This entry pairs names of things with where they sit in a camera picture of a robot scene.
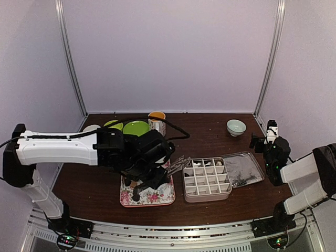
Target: cable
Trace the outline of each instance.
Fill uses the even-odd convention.
[[[299,160],[301,160],[301,159],[304,159],[305,157],[308,157],[311,153],[312,153],[312,152],[308,153],[308,154],[305,155],[305,156],[300,157],[299,159],[296,159],[295,161],[294,161],[290,156],[288,157],[288,159],[289,159],[290,162],[295,163],[295,162],[297,162],[297,161],[299,161]]]
[[[98,133],[104,129],[108,129],[113,125],[116,125],[118,123],[124,123],[124,122],[131,122],[131,121],[135,121],[135,120],[144,120],[144,119],[153,119],[153,120],[158,120],[158,121],[162,121],[165,122],[166,124],[168,124],[170,127],[172,127],[173,129],[181,132],[182,134],[184,134],[184,136],[178,136],[178,137],[172,137],[172,138],[168,138],[166,139],[167,141],[170,140],[178,140],[178,139],[188,139],[190,137],[190,134],[187,133],[186,131],[184,131],[183,129],[181,129],[180,127],[172,124],[171,122],[162,119],[162,118],[158,118],[158,117],[133,117],[133,118],[125,118],[116,122],[111,122],[110,124],[107,124],[106,126],[103,126],[101,128],[98,128],[96,130],[93,131],[89,131],[89,132],[84,132],[84,133],[79,133],[79,134],[75,134],[75,135],[30,135],[28,136],[28,138],[30,139],[76,139],[76,138],[83,138],[83,137],[87,137],[89,135]]]
[[[277,133],[276,133],[273,129],[268,128],[267,131],[269,131],[269,130],[270,130],[270,131],[273,131],[274,135],[277,135]]]
[[[305,218],[305,220],[306,220],[306,222],[304,223],[304,227],[303,227],[303,229],[301,230],[301,232],[299,233],[299,235],[291,242],[291,244],[289,244],[288,246],[286,246],[286,248],[289,248],[290,246],[292,246],[299,238],[300,238],[300,236],[302,235],[302,233],[303,233],[303,231],[305,231],[305,229],[306,229],[306,226],[307,226],[307,222],[308,222],[308,220],[307,220],[307,217],[306,217],[306,215],[304,214],[304,213],[302,213],[302,212],[300,212],[300,214]]]
[[[56,239],[56,245],[59,249],[64,250],[64,251],[70,251],[73,248],[76,247],[77,242],[79,240],[79,230],[77,228],[77,236],[75,237],[74,235],[71,234],[60,234],[58,233],[56,230],[52,229],[52,223],[51,220],[48,218],[48,216],[46,215],[45,212],[44,216],[46,217],[47,223],[48,223],[48,227],[57,235],[57,239]]]

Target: silver tray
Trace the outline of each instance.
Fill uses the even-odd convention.
[[[224,164],[232,188],[254,184],[265,179],[265,175],[251,152],[224,155]]]

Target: black cable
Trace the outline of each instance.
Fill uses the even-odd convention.
[[[0,144],[0,149],[1,149],[3,146],[5,146],[6,144],[8,144],[8,143],[10,143],[10,142],[13,142],[14,140],[16,140],[16,139],[20,139],[20,138],[24,138],[24,137],[23,137],[23,136],[17,136],[17,137],[15,137],[15,138],[12,138],[12,139],[7,140],[6,142]]]
[[[277,135],[277,133],[276,133],[273,129],[268,128],[267,131],[269,131],[269,130],[270,130],[270,131],[273,131],[274,135]]]
[[[307,222],[308,222],[308,220],[307,220],[307,217],[306,217],[306,215],[304,214],[304,213],[302,213],[302,212],[300,212],[300,214],[305,218],[305,220],[306,220],[306,222],[304,223],[304,227],[303,227],[303,229],[301,230],[301,232],[299,233],[299,235],[288,245],[288,246],[286,246],[286,248],[289,248],[290,246],[292,246],[299,238],[300,238],[300,236],[302,235],[302,233],[303,233],[303,231],[305,231],[305,229],[306,229],[306,226],[307,226]]]
[[[296,159],[295,161],[294,161],[290,156],[288,157],[288,159],[289,159],[290,162],[295,163],[295,162],[297,162],[297,161],[299,161],[299,160],[301,160],[301,159],[304,159],[305,157],[308,157],[311,153],[312,153],[312,152],[308,153],[308,154],[305,155],[305,156],[300,157],[299,159]]]
[[[170,140],[177,140],[177,139],[188,139],[190,137],[190,134],[187,133],[186,131],[184,131],[183,129],[181,129],[180,127],[172,124],[171,122],[162,119],[162,118],[158,118],[158,117],[133,117],[133,118],[125,118],[125,119],[121,119],[119,121],[116,122],[111,122],[101,128],[98,128],[96,130],[93,131],[89,131],[89,132],[84,132],[84,133],[79,133],[79,134],[75,134],[75,135],[70,135],[70,136],[66,136],[66,135],[31,135],[28,136],[28,138],[30,139],[76,139],[76,138],[83,138],[83,137],[87,137],[89,135],[98,133],[104,129],[108,129],[113,125],[119,124],[119,123],[124,123],[124,122],[131,122],[131,121],[136,121],[136,120],[144,120],[144,119],[153,119],[153,120],[158,120],[158,121],[162,121],[165,122],[166,124],[168,124],[170,127],[172,127],[173,129],[181,132],[182,134],[184,134],[184,136],[178,136],[178,137],[172,137],[172,138],[168,138],[167,141]]]
[[[44,216],[46,217],[46,220],[47,220],[47,223],[48,223],[48,227],[51,227],[51,226],[52,226],[52,223],[51,223],[50,219],[48,218],[48,216],[46,215],[45,212],[43,212],[43,213],[44,213]],[[73,248],[76,247],[77,242],[78,242],[78,239],[79,239],[78,236],[75,237],[74,235],[71,235],[71,234],[60,234],[60,233],[58,233],[56,230],[53,230],[52,228],[51,228],[51,230],[57,235],[57,238],[56,238],[56,245],[57,245],[57,247],[58,247],[59,249],[64,250],[64,251],[70,251],[70,250],[72,250]],[[71,246],[69,245],[70,247],[66,247],[66,246],[63,246],[62,244],[60,244],[60,242],[66,244],[67,241],[68,241],[69,243],[72,243]]]

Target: white bowl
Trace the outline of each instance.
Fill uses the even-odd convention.
[[[100,128],[99,125],[92,124],[92,125],[87,126],[85,129],[83,129],[83,132],[93,131],[99,128]]]
[[[227,122],[226,128],[230,135],[237,137],[245,132],[246,125],[242,121],[232,119]]]

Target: plastic organizer box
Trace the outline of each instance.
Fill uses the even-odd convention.
[[[232,191],[221,157],[191,159],[182,175],[184,197],[190,203],[225,200]]]

